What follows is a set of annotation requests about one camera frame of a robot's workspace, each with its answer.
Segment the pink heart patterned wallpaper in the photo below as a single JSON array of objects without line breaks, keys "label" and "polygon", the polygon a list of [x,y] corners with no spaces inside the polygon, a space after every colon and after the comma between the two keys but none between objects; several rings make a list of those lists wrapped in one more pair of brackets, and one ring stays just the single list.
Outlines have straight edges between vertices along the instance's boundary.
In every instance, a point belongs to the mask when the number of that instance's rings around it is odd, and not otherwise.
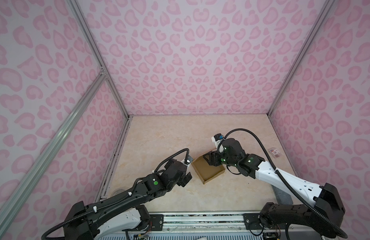
[{"label": "pink heart patterned wallpaper", "polygon": [[267,113],[324,0],[79,0],[130,114]]},{"label": "pink heart patterned wallpaper", "polygon": [[0,208],[99,73],[64,0],[0,1]]},{"label": "pink heart patterned wallpaper", "polygon": [[[104,82],[3,239],[39,240],[63,222],[73,204],[94,201],[121,132],[121,115]],[[62,233],[61,228],[54,236]]]},{"label": "pink heart patterned wallpaper", "polygon": [[370,240],[370,0],[342,0],[271,118],[299,174],[339,190],[350,240]]}]

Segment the cardboard box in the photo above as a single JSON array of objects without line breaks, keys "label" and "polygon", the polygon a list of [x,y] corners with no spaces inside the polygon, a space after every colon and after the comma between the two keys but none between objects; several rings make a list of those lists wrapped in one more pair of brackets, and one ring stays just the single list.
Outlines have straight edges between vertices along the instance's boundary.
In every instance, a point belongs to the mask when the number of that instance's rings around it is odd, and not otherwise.
[{"label": "cardboard box", "polygon": [[192,166],[203,184],[206,184],[225,172],[225,167],[223,165],[217,167],[210,166],[202,156],[194,160]]}]

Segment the heart pattern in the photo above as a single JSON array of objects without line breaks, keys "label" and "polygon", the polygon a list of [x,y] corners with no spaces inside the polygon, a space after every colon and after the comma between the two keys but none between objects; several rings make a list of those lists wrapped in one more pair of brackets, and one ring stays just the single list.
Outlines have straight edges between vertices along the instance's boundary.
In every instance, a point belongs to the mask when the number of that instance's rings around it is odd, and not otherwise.
[{"label": "heart pattern", "polygon": [[[64,0],[0,1],[0,208],[99,73],[68,9]],[[123,121],[109,91],[106,84],[101,87],[97,94],[102,99],[90,105],[96,114],[86,111],[5,239],[35,238],[60,221],[67,204],[81,196],[86,203],[92,201]],[[99,130],[89,125],[88,116],[102,123]],[[87,147],[89,152],[96,150],[89,158],[80,150],[88,146],[88,136],[101,130],[104,137]],[[90,171],[97,175],[88,180],[90,188],[78,182],[68,189],[67,179],[81,174],[83,165],[77,163],[84,157],[97,163],[98,169]]]},{"label": "heart pattern", "polygon": [[[87,119],[100,123],[101,128],[95,130],[95,123],[89,124]],[[23,210],[16,218],[18,221],[10,226],[7,234],[14,238],[34,237],[34,231],[40,235],[52,225],[63,221],[72,204],[81,200],[85,205],[92,203],[100,188],[102,176],[111,158],[117,137],[120,135],[123,122],[121,111],[115,103],[110,88],[107,83],[103,83],[27,199]],[[83,146],[90,146],[89,151],[81,151]],[[9,152],[0,152],[0,168],[7,165],[8,155]],[[18,163],[12,165],[14,173],[27,172],[34,159],[27,154],[19,157],[15,162]],[[7,200],[18,184],[18,180],[5,183],[0,189],[0,202]],[[30,223],[37,227],[32,228],[32,234],[25,227]]]},{"label": "heart pattern", "polygon": [[333,184],[370,239],[370,1],[339,1],[271,117],[299,175]]},{"label": "heart pattern", "polygon": [[78,2],[136,115],[268,112],[324,3]]}]

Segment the pink wall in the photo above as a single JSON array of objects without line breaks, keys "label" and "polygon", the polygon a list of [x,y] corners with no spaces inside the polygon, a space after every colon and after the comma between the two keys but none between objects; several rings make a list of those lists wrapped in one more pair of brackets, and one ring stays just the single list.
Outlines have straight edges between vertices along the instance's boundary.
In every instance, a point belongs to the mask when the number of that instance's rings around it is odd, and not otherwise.
[{"label": "pink wall", "polygon": [[266,113],[324,0],[79,0],[130,114]]},{"label": "pink wall", "polygon": [[64,0],[0,1],[0,208],[98,72]]},{"label": "pink wall", "polygon": [[370,1],[340,1],[272,123],[301,177],[337,187],[351,240],[370,240]]},{"label": "pink wall", "polygon": [[39,240],[65,219],[73,204],[92,203],[123,122],[103,83],[3,239]]}]

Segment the marble-patterned surface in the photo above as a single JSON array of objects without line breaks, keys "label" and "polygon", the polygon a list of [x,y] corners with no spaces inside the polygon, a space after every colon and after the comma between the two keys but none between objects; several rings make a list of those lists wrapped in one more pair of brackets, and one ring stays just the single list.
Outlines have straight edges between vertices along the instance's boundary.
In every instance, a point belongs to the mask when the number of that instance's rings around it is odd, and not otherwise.
[{"label": "marble-patterned surface", "polygon": [[[119,188],[130,188],[136,178],[150,174],[159,162],[183,148],[188,147],[190,156],[197,158],[213,149],[212,136],[217,133],[225,135],[234,128],[246,128],[254,132],[266,149],[277,147],[283,156],[273,158],[274,164],[293,174],[265,114],[136,116],[131,122],[109,195]],[[229,137],[238,140],[246,153],[254,153],[266,159],[257,141],[247,132],[234,132]],[[176,159],[184,157],[183,153]],[[233,175],[226,170],[203,185],[192,167],[190,172],[193,179],[185,187],[175,186],[163,197],[146,203],[147,209],[150,212],[260,210],[266,202],[276,202],[271,185],[263,181]]]}]

